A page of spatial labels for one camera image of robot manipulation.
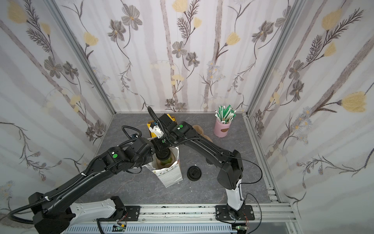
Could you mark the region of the green paper cup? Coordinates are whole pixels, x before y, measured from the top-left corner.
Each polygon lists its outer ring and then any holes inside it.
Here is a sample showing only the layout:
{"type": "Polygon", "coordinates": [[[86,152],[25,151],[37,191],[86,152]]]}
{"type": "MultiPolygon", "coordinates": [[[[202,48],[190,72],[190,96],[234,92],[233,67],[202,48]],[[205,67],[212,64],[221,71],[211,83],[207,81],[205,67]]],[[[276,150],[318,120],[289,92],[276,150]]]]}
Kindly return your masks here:
{"type": "Polygon", "coordinates": [[[171,151],[156,154],[157,169],[169,168],[174,162],[175,157],[171,151]]]}

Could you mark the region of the cartoon print paper bag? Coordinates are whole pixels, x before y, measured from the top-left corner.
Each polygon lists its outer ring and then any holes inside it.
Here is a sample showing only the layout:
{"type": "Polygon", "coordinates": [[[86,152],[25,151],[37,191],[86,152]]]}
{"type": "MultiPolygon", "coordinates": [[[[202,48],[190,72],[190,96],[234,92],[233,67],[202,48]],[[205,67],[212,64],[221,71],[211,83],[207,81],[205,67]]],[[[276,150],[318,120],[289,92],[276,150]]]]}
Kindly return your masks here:
{"type": "Polygon", "coordinates": [[[158,177],[166,188],[183,180],[179,147],[170,147],[169,149],[171,156],[170,163],[161,165],[161,161],[154,154],[153,161],[145,165],[148,170],[158,177]]]}

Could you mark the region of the black plastic cup lids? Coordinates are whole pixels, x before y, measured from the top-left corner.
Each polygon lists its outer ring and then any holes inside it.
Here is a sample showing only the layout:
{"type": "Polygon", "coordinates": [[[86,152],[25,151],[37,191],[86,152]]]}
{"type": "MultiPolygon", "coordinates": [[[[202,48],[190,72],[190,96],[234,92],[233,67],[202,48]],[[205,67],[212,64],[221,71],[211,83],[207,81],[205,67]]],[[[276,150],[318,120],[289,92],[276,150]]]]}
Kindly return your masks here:
{"type": "Polygon", "coordinates": [[[202,176],[202,171],[197,166],[191,166],[187,170],[187,177],[190,181],[198,181],[202,176]]]}

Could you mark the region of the black paper cup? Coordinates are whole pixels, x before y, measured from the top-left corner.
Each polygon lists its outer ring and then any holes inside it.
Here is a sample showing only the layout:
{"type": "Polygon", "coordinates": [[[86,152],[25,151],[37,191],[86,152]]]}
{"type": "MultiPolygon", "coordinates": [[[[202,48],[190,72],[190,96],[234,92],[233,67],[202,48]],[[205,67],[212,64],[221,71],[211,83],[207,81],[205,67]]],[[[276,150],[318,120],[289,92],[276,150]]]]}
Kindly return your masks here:
{"type": "Polygon", "coordinates": [[[209,166],[213,166],[214,164],[211,162],[211,161],[209,161],[208,159],[206,159],[206,162],[207,162],[207,164],[209,165],[209,166]]]}

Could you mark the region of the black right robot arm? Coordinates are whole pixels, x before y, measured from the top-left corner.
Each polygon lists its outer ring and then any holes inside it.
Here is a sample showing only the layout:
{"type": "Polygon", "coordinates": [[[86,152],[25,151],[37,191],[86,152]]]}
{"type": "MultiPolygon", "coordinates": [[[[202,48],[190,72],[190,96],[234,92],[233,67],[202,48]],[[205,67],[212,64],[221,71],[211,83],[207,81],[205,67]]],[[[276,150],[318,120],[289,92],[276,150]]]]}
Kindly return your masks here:
{"type": "Polygon", "coordinates": [[[204,156],[208,163],[220,169],[217,181],[226,190],[228,214],[232,220],[241,216],[248,217],[245,211],[245,198],[242,197],[240,185],[243,178],[243,159],[237,151],[229,151],[212,143],[185,121],[176,123],[167,114],[158,117],[149,106],[147,110],[153,119],[150,132],[156,137],[151,140],[156,158],[163,162],[170,158],[168,150],[171,147],[186,145],[204,156]]]}

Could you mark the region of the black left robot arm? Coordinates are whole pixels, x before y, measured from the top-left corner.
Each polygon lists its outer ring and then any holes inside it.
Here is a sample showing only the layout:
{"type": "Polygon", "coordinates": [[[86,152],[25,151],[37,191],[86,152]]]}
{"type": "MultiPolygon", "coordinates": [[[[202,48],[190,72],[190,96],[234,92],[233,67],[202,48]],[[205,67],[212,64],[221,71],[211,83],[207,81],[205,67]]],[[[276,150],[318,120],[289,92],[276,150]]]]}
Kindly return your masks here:
{"type": "Polygon", "coordinates": [[[154,144],[137,136],[111,147],[89,162],[85,170],[45,194],[34,193],[28,205],[12,210],[11,221],[33,225],[40,234],[60,234],[77,217],[71,205],[101,182],[153,160],[154,144]]]}

